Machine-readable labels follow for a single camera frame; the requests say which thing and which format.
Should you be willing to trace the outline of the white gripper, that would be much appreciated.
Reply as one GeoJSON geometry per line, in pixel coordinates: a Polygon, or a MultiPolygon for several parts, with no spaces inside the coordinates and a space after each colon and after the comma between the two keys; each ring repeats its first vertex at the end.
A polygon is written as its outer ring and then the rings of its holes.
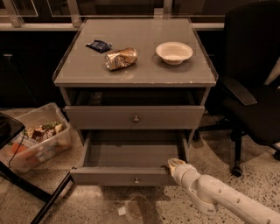
{"type": "Polygon", "coordinates": [[[201,178],[201,174],[194,166],[178,158],[170,158],[168,167],[179,186],[191,193],[198,191],[198,180],[201,178]]]}

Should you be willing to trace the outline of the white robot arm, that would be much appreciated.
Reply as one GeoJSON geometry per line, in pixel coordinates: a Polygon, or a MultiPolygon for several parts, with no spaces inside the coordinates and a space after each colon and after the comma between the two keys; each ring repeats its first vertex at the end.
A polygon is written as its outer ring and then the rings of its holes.
{"type": "Polygon", "coordinates": [[[185,188],[192,203],[206,215],[216,215],[218,205],[247,224],[280,224],[280,214],[236,191],[210,175],[200,174],[185,161],[170,158],[168,166],[175,182],[185,188]]]}

